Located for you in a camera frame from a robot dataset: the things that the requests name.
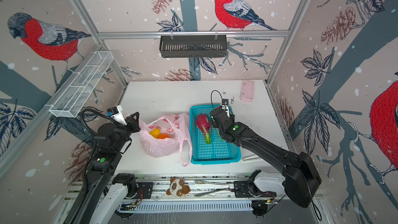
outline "white tabletop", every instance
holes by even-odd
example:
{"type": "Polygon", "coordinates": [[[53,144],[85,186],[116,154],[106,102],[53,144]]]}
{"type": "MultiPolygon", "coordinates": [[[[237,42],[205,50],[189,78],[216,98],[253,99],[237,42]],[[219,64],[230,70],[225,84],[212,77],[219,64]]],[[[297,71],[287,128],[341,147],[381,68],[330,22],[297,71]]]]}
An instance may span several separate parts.
{"type": "MultiPolygon", "coordinates": [[[[140,113],[145,123],[156,120],[163,114],[179,114],[195,105],[210,104],[210,93],[218,90],[222,97],[229,99],[235,114],[235,121],[249,126],[254,132],[270,142],[288,149],[278,120],[263,81],[254,81],[254,97],[252,102],[240,100],[241,80],[235,81],[190,81],[190,82],[130,82],[123,96],[121,105],[123,113],[140,113]]],[[[213,103],[221,101],[218,93],[213,93],[213,103]]],[[[138,133],[131,136],[132,145],[123,154],[117,173],[133,173],[135,175],[168,176],[205,176],[205,175],[237,175],[250,174],[256,169],[264,172],[276,172],[269,163],[263,160],[252,162],[195,165],[183,167],[179,151],[170,156],[154,158],[145,153],[141,147],[138,133]]],[[[253,155],[252,152],[240,148],[241,157],[253,155]]],[[[183,147],[183,159],[188,159],[188,145],[183,147]]]]}

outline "white mesh shelf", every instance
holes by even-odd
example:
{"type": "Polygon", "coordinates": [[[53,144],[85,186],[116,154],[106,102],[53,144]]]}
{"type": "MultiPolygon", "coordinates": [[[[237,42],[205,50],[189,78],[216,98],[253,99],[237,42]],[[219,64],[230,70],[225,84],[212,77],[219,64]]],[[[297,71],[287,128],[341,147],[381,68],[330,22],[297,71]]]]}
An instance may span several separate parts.
{"type": "Polygon", "coordinates": [[[97,51],[67,89],[53,104],[50,112],[56,117],[75,118],[86,103],[94,87],[113,61],[111,52],[97,51]]]}

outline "bird illustration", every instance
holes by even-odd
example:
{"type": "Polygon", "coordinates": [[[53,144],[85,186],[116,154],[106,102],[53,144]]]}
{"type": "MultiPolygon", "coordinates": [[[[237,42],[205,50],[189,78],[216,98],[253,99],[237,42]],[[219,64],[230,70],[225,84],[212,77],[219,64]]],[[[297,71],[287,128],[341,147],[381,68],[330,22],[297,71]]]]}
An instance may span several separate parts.
{"type": "Polygon", "coordinates": [[[243,0],[215,0],[216,16],[229,28],[240,28],[250,25],[259,25],[269,30],[275,30],[266,25],[264,20],[257,16],[250,4],[243,0]]]}
{"type": "Polygon", "coordinates": [[[365,135],[358,132],[356,125],[352,124],[358,135],[373,140],[390,160],[391,166],[385,171],[380,172],[373,164],[368,166],[374,168],[381,176],[378,183],[385,184],[384,177],[387,173],[398,170],[398,81],[380,94],[372,104],[371,112],[371,135],[365,135]]]}
{"type": "Polygon", "coordinates": [[[39,56],[53,61],[65,61],[65,71],[68,68],[68,59],[77,51],[79,43],[86,37],[91,37],[81,31],[65,28],[59,24],[48,24],[32,18],[26,13],[16,13],[8,19],[8,28],[12,37],[20,37],[39,56]]]}

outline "plush panda toy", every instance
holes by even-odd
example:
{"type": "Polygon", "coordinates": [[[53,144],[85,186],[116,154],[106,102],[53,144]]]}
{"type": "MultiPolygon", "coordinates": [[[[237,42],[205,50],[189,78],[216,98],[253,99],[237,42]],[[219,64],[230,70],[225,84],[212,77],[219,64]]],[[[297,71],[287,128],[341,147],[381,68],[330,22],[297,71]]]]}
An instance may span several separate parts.
{"type": "Polygon", "coordinates": [[[170,188],[166,191],[167,195],[180,197],[186,195],[191,191],[188,185],[184,185],[184,181],[179,178],[170,178],[170,188]]]}

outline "pink sponge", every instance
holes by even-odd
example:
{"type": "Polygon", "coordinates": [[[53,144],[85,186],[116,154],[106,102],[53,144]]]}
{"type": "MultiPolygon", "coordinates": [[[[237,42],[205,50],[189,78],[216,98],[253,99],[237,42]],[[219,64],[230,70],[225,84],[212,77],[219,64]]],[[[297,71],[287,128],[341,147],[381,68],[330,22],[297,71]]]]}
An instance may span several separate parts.
{"type": "Polygon", "coordinates": [[[242,87],[240,89],[240,99],[242,101],[253,101],[254,95],[254,81],[242,81],[242,87]]]}

